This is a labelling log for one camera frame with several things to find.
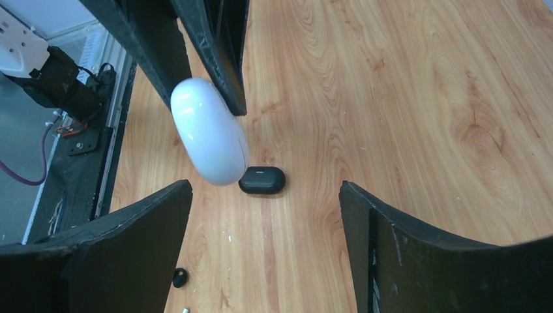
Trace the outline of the white earbud charging case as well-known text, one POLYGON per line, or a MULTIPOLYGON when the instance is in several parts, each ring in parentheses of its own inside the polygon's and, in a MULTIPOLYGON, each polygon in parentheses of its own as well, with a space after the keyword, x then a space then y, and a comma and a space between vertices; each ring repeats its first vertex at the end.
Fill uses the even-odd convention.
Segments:
POLYGON ((173 89, 170 106, 199 175, 215 186, 240 180, 250 164, 247 139, 215 85, 204 78, 185 79, 173 89))

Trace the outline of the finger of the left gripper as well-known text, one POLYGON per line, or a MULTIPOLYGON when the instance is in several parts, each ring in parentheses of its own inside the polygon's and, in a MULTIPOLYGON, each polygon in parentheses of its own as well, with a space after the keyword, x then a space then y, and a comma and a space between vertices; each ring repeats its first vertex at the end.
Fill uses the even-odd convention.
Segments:
POLYGON ((172 2, 81 0, 81 4, 131 54, 171 108, 173 89, 192 75, 172 2))
POLYGON ((242 64, 249 0, 172 1, 211 81, 236 116, 247 114, 242 64))

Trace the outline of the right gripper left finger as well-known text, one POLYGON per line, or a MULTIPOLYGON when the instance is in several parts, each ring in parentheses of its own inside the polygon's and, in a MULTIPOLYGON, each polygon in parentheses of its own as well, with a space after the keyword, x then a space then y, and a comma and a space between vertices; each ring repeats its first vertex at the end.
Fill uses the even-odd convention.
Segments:
POLYGON ((180 180, 35 243, 1 247, 2 312, 162 312, 192 187, 180 180))

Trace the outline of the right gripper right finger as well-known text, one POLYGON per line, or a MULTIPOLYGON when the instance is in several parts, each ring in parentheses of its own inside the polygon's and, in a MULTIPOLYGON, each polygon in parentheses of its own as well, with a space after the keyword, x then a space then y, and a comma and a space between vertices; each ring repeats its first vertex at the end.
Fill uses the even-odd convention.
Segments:
POLYGON ((511 246, 439 229, 344 181, 358 312, 551 312, 552 238, 511 246))

